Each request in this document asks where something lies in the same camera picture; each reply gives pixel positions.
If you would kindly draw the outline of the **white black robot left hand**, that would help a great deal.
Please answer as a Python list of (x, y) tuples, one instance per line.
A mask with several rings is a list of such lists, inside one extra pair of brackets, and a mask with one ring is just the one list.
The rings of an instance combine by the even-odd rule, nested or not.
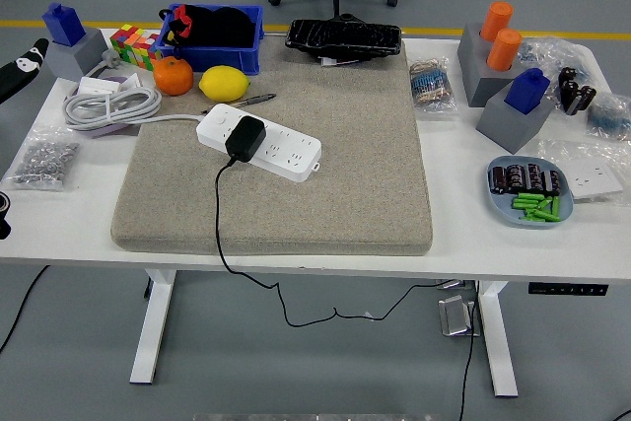
[(48, 46), (47, 38), (39, 38), (22, 56), (1, 67), (1, 103), (12, 98), (35, 79)]

